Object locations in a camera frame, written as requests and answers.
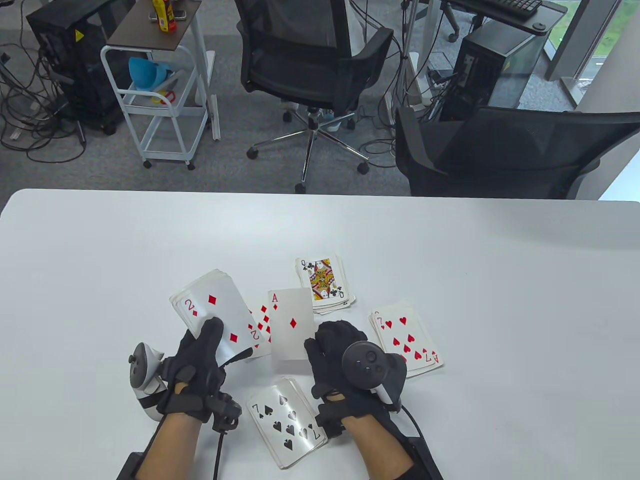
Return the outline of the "person's left hand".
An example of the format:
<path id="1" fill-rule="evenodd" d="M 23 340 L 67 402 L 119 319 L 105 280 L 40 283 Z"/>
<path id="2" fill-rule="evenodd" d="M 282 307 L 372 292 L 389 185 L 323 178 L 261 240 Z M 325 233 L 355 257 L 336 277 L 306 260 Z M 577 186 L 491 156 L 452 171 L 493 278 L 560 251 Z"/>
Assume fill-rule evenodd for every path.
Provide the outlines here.
<path id="1" fill-rule="evenodd" d="M 221 391 L 226 379 L 225 366 L 246 359 L 246 349 L 219 365 L 216 354 L 224 332 L 224 323 L 218 317 L 205 320 L 199 336 L 187 330 L 176 354 L 169 359 L 164 370 L 167 393 L 158 402 L 157 411 L 163 415 L 163 425 L 169 415 L 185 414 L 203 425 L 214 418 L 216 432 L 235 430 L 239 425 L 242 407 Z"/>

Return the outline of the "person's right hand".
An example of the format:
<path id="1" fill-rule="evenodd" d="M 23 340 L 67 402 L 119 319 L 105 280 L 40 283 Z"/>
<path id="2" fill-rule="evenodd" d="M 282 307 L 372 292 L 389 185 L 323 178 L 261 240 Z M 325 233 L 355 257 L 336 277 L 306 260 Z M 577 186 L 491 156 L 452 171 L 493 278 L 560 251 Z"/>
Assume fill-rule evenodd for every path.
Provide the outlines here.
<path id="1" fill-rule="evenodd" d="M 352 384 L 343 368 L 346 350 L 356 342 L 366 342 L 366 334 L 345 320 L 325 321 L 320 324 L 313 338 L 304 341 L 304 348 L 315 384 L 311 395 L 322 400 L 315 420 L 329 437 L 341 434 L 343 420 L 349 417 L 364 418 L 371 415 L 385 429 L 394 426 L 390 413 L 377 395 Z"/>

